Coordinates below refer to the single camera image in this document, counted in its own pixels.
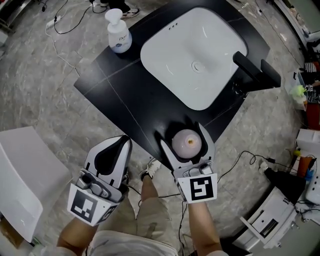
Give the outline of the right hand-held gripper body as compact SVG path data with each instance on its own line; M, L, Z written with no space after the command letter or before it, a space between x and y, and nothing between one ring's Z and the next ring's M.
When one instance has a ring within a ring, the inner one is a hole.
M186 203L201 203L217 198L217 174L213 171L212 162L179 167L172 174Z

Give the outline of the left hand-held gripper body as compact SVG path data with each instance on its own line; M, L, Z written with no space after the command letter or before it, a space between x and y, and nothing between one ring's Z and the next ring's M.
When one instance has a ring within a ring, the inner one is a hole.
M107 183L82 168L75 184L70 185L67 210L79 220L94 227L104 222L124 200L129 188L129 177L120 178L119 187L115 180Z

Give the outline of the pale pink round ball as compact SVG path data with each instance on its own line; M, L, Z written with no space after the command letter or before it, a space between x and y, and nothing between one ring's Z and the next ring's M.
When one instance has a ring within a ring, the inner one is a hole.
M180 158L191 159L201 151L202 139L194 130L183 129L173 137L171 146Z

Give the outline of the person's left forearm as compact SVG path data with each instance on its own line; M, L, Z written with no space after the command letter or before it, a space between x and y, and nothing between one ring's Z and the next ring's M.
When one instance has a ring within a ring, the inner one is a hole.
M93 240L98 227L98 225L91 226L75 217L60 233L56 246L66 248L77 256L82 256Z

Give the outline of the person's right forearm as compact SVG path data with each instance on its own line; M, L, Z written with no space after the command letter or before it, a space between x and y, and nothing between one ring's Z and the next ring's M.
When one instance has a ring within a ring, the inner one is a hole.
M198 256L222 251L220 238L205 202L188 205L191 239Z

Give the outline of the black sink cabinet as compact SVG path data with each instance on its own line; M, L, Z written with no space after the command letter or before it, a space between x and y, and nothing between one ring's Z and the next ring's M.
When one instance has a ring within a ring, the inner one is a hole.
M131 48L122 54L106 48L75 82L77 90L119 129L163 164L167 159L159 140L190 129L199 122L217 141L240 106L245 92L261 87L237 70L208 109L185 106L143 66L143 44L166 25L196 7L215 12L244 40L247 58L259 66L270 47L252 24L226 0L174 0L153 11L130 28Z

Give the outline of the white sink basin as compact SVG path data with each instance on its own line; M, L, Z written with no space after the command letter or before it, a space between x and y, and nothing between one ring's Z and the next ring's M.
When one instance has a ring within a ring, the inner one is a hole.
M236 52L245 41L213 11L195 7L144 43L144 68L187 107L207 109L237 71Z

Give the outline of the white pump soap bottle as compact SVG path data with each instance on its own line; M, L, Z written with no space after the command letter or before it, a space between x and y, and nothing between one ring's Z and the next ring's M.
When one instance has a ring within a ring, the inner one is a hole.
M108 22L109 47L116 54L126 52L132 45L132 35L122 16L123 12L118 8L108 10L104 16Z

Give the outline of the person's white shoe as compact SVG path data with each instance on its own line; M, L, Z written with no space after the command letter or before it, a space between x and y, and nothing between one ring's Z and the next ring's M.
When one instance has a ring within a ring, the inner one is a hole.
M160 169L161 165L161 162L157 159L151 159L150 162L147 164L146 169L140 173L140 180L143 181L145 176L149 176L152 179L155 173Z

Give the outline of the person's leg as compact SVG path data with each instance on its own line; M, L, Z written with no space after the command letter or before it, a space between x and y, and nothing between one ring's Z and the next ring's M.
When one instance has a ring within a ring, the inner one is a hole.
M142 177L141 200L142 202L150 198L158 198L159 194L153 184L152 178L145 174Z

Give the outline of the person's beige shorts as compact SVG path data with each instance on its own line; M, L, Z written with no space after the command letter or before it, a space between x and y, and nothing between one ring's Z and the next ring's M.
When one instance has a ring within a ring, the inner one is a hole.
M138 214L125 197L98 230L125 233L167 244L175 239L167 203L159 197L143 201Z

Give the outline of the person's white shirt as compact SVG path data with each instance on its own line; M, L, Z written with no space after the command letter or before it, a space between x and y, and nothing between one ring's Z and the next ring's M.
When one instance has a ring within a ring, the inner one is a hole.
M175 248L156 240L103 230L95 234L89 256L178 256Z

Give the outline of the loose white ceramic basin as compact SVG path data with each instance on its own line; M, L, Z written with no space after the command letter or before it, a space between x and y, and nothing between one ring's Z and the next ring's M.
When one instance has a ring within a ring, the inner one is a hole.
M0 213L27 242L71 180L33 127L0 132Z

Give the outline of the cardboard box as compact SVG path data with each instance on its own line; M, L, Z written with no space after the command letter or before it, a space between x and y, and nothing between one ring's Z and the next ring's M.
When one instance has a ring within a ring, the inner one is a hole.
M24 238L14 229L14 227L5 219L0 220L0 232L8 239L8 241L19 249Z

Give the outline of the black faucet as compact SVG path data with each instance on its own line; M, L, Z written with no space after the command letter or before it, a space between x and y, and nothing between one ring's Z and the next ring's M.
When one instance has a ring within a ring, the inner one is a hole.
M281 87L282 78L280 74L264 59L260 61L260 68L257 68L239 51L233 55L232 59L246 75L234 84L236 90L240 93L246 94Z

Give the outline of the orange container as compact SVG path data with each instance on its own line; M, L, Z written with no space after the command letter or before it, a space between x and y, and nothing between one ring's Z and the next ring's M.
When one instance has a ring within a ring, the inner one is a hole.
M301 177L301 178L305 177L307 170L308 170L308 167L309 167L309 164L312 161L312 159L313 159L312 156L307 156L307 157L301 156L300 157L299 164L298 164L298 170L297 170L298 177Z

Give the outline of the green yellow cloth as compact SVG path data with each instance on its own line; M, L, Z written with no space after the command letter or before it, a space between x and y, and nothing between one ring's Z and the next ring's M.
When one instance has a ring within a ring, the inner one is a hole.
M307 92L307 90L304 88L303 85L295 85L290 90L290 94L291 94L292 98L296 101L302 101L302 102L304 102L307 99L307 97L305 95L306 92Z

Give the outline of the red box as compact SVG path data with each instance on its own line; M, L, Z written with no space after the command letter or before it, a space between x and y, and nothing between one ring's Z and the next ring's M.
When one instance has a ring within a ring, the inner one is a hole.
M309 129L320 131L320 104L308 103L306 106L306 119Z

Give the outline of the white power strip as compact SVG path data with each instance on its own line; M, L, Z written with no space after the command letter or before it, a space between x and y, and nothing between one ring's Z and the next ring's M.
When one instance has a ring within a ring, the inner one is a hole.
M58 15L58 16L55 16L54 19L52 19L51 21L49 21L47 24L46 24L46 28L51 28L53 27L56 23L58 23L59 21L61 20L61 16Z

